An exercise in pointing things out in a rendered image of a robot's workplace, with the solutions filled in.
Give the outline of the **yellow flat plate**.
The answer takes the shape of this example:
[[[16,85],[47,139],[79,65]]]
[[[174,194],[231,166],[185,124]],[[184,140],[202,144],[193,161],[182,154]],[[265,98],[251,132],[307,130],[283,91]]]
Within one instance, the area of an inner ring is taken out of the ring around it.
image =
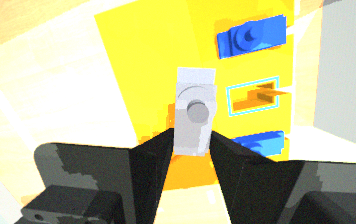
[[[294,0],[136,0],[95,14],[139,145],[174,128],[177,67],[216,68],[212,130],[289,160]],[[162,191],[219,184],[211,156],[182,155]]]

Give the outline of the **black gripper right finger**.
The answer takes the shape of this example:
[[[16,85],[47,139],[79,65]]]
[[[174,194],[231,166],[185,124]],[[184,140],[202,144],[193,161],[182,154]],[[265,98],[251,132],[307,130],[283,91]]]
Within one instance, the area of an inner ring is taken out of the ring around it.
[[[209,151],[231,224],[289,224],[306,192],[356,193],[356,162],[274,161],[214,130]]]

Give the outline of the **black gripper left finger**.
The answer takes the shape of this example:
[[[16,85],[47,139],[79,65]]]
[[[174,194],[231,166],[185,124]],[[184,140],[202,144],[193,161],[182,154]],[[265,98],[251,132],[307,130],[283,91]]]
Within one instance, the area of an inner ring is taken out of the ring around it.
[[[33,158],[45,188],[117,192],[126,224],[154,224],[173,147],[174,128],[169,128],[133,148],[43,143]]]

